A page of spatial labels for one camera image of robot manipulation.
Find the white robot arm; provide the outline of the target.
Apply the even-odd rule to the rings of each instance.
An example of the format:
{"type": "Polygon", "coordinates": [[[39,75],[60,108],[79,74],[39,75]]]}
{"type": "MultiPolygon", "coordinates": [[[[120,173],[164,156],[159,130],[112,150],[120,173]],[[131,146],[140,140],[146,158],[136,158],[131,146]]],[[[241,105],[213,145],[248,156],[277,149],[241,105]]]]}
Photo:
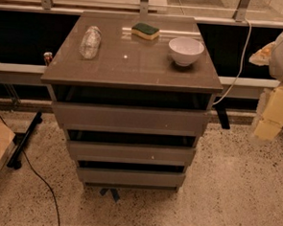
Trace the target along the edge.
{"type": "Polygon", "coordinates": [[[283,32],[278,38],[252,54],[252,64],[269,66],[269,74],[280,83],[265,90],[257,105],[252,135],[261,141],[274,139],[283,129],[283,32]]]}

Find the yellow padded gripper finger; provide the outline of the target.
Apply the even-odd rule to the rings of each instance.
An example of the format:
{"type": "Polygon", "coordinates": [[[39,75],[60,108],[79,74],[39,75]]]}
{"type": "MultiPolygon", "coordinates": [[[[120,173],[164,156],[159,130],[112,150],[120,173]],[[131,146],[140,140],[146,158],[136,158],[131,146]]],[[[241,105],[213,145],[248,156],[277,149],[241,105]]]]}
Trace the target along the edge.
{"type": "Polygon", "coordinates": [[[283,129],[283,85],[265,89],[256,108],[252,135],[260,141],[274,139],[283,129]]]}

